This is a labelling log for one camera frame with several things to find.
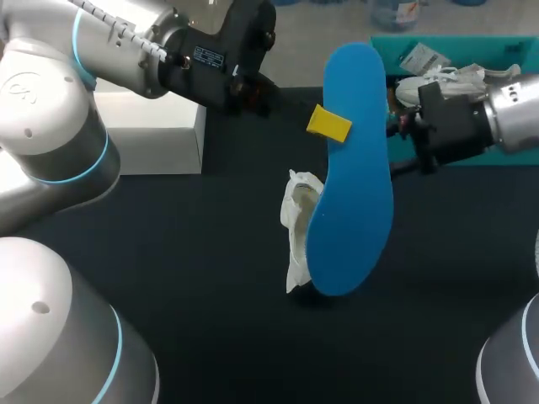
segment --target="label sticker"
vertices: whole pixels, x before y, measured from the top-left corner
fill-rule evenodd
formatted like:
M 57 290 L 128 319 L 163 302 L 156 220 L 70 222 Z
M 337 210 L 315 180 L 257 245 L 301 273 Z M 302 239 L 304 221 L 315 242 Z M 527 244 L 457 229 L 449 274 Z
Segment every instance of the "label sticker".
M 451 60 L 441 53 L 438 53 L 423 44 L 417 44 L 412 51 L 404 57 L 400 67 L 415 76 L 423 76 L 432 67 L 448 67 L 450 64 Z
M 397 24 L 413 23 L 419 18 L 419 2 L 400 3 L 397 10 Z
M 216 67 L 220 69 L 225 62 L 225 56 L 218 53 L 212 52 L 201 48 L 200 46 L 195 47 L 195 53 L 193 54 L 193 59 L 204 63 L 207 66 Z

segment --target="yellow sponge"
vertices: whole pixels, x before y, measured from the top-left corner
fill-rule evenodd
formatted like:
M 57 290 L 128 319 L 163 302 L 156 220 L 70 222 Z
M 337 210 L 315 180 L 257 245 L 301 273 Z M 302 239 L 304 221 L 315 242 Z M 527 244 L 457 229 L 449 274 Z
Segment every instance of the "yellow sponge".
M 351 127 L 351 121 L 332 114 L 317 105 L 309 121 L 307 132 L 318 133 L 342 143 L 346 140 Z

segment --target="teal box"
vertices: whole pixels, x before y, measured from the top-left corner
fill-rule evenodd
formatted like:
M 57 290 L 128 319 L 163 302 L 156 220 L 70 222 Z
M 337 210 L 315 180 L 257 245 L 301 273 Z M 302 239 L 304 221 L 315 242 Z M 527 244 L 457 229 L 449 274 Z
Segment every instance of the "teal box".
M 539 73 L 539 39 L 531 36 L 373 36 L 372 46 L 384 62 L 388 76 L 408 76 L 400 67 L 402 59 L 416 44 L 422 43 L 451 59 L 453 67 L 477 63 L 491 70 L 505 70 L 520 65 L 523 73 Z M 414 155 L 410 141 L 389 139 L 392 161 Z M 539 165 L 539 151 L 507 156 L 500 150 L 489 151 L 456 165 Z

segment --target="black tablecloth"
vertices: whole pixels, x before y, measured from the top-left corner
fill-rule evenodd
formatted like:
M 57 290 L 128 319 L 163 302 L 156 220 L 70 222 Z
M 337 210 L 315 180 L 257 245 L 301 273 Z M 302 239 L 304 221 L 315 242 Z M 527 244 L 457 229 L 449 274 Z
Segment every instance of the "black tablecloth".
M 343 299 L 287 296 L 288 169 L 323 176 L 327 158 L 322 139 L 288 128 L 210 111 L 204 175 L 122 178 L 21 235 L 58 251 L 138 329 L 162 404 L 477 403 L 483 343 L 537 290 L 539 168 L 400 178 L 371 277 Z

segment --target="blue insole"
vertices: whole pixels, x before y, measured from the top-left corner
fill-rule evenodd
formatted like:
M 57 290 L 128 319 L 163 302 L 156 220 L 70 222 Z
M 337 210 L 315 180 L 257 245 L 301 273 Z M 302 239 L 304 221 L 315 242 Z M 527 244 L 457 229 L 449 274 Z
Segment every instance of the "blue insole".
M 328 140 L 328 178 L 307 231 L 307 265 L 325 295 L 358 287 L 391 230 L 386 94 L 382 59 L 372 47 L 349 44 L 333 53 L 324 72 L 324 108 L 352 128 L 344 143 Z

